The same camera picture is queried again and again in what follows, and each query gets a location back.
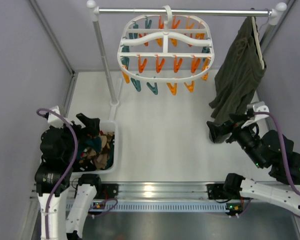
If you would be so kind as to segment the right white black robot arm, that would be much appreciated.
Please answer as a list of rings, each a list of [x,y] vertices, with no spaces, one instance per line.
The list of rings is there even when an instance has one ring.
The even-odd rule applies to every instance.
[[[289,190],[282,190],[229,173],[223,184],[226,194],[261,200],[300,218],[300,154],[294,152],[294,142],[282,134],[276,118],[259,111],[231,114],[230,120],[219,125],[210,121],[206,124],[214,143],[228,135],[226,142],[237,142],[257,168],[270,169],[270,177],[290,186]]]

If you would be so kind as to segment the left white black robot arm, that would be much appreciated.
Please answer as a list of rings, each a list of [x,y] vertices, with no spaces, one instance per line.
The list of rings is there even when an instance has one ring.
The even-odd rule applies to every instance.
[[[66,212],[71,176],[78,153],[100,132],[100,119],[76,115],[81,124],[68,121],[58,108],[40,108],[49,128],[41,135],[41,163],[35,174],[36,192],[41,211],[41,239],[81,240],[92,200],[102,189],[98,174],[82,174],[75,188],[70,212]]]

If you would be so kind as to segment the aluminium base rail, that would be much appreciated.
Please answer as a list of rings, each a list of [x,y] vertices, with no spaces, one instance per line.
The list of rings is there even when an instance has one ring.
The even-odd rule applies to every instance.
[[[222,183],[104,182],[95,187],[75,181],[59,197],[52,198],[50,212],[222,212],[238,216],[252,201],[300,215],[299,195],[283,185],[249,179],[234,195],[226,193]]]

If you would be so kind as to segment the white trouser hanger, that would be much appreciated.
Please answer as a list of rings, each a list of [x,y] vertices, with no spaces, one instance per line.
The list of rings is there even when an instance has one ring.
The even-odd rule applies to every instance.
[[[259,63],[260,63],[261,69],[264,70],[265,69],[265,63],[264,63],[264,60],[263,60],[260,41],[259,41],[259,31],[258,31],[258,28],[257,28],[256,19],[255,19],[254,16],[251,17],[251,23],[252,23],[254,43],[255,43]]]

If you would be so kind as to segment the olive green hanging trousers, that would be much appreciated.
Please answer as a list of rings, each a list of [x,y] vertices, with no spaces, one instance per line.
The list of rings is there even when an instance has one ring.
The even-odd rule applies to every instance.
[[[230,114],[243,114],[251,103],[266,71],[257,52],[255,18],[247,17],[238,30],[215,80],[216,97],[209,103],[211,117],[217,124],[229,120]]]

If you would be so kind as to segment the white clothes rack frame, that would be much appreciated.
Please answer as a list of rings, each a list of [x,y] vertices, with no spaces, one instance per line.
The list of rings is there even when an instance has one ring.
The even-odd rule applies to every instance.
[[[267,17],[268,18],[268,23],[271,26],[275,26],[278,24],[280,21],[282,15],[285,13],[287,10],[287,4],[281,2],[278,3],[274,9],[267,9],[267,10],[255,10],[255,9],[250,9],[250,10],[190,10],[190,9],[171,9],[170,6],[165,5],[160,9],[142,9],[142,8],[99,8],[97,6],[95,1],[87,1],[87,7],[89,9],[92,22],[93,22],[93,27],[94,31],[96,34],[98,46],[99,46],[99,51],[101,55],[101,60],[106,76],[106,81],[108,84],[109,92],[110,92],[110,113],[109,113],[109,120],[114,120],[115,115],[116,115],[116,110],[119,106],[119,97],[120,97],[120,92],[121,92],[121,86],[122,82],[124,82],[123,78],[118,79],[117,85],[113,85],[112,77],[110,74],[110,68],[106,56],[106,51],[105,51],[105,45],[103,42],[102,38],[102,33],[101,33],[101,28],[100,28],[100,23],[99,23],[99,16],[100,14],[138,14],[140,15],[165,15],[169,11],[172,12],[173,15],[211,15],[211,16],[228,16],[228,17]]]

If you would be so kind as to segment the white plastic laundry basket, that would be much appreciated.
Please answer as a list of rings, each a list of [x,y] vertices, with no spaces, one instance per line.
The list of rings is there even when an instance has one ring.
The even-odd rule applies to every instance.
[[[119,150],[120,150],[120,130],[118,123],[116,121],[111,121],[111,120],[102,120],[100,122],[100,131],[103,131],[104,133],[107,132],[114,132],[115,133],[115,145],[114,145],[114,162],[112,167],[110,167],[107,170],[101,171],[101,170],[96,170],[96,171],[84,171],[84,172],[74,172],[72,173],[72,177],[79,177],[83,174],[99,174],[99,175],[105,175],[113,172],[119,163]]]

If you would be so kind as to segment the white round clip hanger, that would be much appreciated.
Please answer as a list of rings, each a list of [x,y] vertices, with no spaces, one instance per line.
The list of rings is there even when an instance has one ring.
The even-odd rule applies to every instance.
[[[195,81],[208,79],[215,58],[210,27],[193,15],[143,14],[124,27],[117,61],[125,83],[155,95],[166,84],[173,95],[178,85],[194,91]]]

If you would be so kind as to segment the pile of socks in basket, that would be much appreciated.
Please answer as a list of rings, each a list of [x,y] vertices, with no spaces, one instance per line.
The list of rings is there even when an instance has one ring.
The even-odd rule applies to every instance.
[[[115,133],[100,131],[99,135],[78,146],[74,172],[105,171],[114,162]]]

